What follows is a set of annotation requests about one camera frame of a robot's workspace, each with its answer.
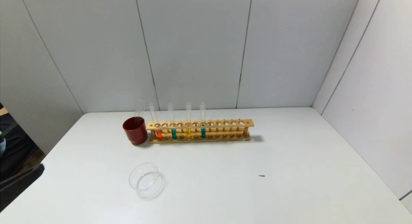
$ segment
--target red cup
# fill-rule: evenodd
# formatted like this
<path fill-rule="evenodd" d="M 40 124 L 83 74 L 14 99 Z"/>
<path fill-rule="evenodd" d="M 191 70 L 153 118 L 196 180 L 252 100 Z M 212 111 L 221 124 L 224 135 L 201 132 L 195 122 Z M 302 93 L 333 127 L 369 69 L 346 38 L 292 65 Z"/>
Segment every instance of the red cup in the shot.
<path fill-rule="evenodd" d="M 129 118 L 123 123 L 123 129 L 133 145 L 140 145 L 147 139 L 145 119 L 142 117 Z"/>

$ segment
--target teal liquid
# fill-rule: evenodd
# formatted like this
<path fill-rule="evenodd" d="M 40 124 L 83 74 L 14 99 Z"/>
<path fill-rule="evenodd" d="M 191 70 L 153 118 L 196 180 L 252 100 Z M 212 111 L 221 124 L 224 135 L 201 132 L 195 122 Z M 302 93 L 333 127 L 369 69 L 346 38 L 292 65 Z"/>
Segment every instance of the teal liquid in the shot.
<path fill-rule="evenodd" d="M 206 138 L 206 128 L 202 128 L 202 138 Z"/>
<path fill-rule="evenodd" d="M 178 135 L 176 133 L 176 129 L 172 129 L 172 139 L 177 139 Z"/>

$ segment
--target test tube rack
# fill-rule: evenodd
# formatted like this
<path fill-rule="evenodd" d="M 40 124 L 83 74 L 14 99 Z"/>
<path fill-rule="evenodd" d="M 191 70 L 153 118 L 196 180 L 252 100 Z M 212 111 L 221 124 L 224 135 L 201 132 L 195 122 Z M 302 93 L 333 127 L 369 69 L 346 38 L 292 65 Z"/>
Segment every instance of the test tube rack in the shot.
<path fill-rule="evenodd" d="M 201 121 L 150 122 L 146 130 L 152 133 L 149 139 L 151 144 L 182 143 L 182 142 L 218 142 L 218 141 L 245 141 L 250 140 L 249 127 L 254 127 L 251 119 L 236 120 L 209 120 L 204 126 Z M 206 128 L 206 138 L 201 137 L 201 129 Z M 172 138 L 172 131 L 176 129 L 177 139 Z M 156 131 L 161 130 L 162 137 L 158 138 Z"/>

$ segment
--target petri dish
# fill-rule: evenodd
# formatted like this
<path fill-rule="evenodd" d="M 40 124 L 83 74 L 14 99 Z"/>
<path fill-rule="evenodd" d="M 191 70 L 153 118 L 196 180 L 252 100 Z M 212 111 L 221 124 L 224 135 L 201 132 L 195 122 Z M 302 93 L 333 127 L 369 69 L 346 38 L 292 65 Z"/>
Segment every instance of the petri dish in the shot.
<path fill-rule="evenodd" d="M 164 179 L 154 164 L 143 163 L 130 173 L 129 185 L 140 197 L 155 198 L 163 190 Z"/>

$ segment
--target table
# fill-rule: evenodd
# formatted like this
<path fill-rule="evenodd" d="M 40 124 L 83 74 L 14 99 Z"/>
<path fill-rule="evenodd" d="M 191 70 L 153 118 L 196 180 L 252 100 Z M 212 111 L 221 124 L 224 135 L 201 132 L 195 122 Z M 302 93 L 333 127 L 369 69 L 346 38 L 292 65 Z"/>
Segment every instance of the table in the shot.
<path fill-rule="evenodd" d="M 122 129 L 133 114 L 81 117 L 44 159 L 43 175 L 0 213 L 0 223 L 412 223 L 312 108 L 207 110 L 208 120 L 253 119 L 252 140 L 143 146 L 131 145 Z M 184 111 L 175 116 L 184 119 Z M 167 112 L 158 117 L 167 120 Z M 149 112 L 144 118 L 151 121 Z M 151 201 L 128 185 L 131 170 L 144 162 L 167 180 Z"/>

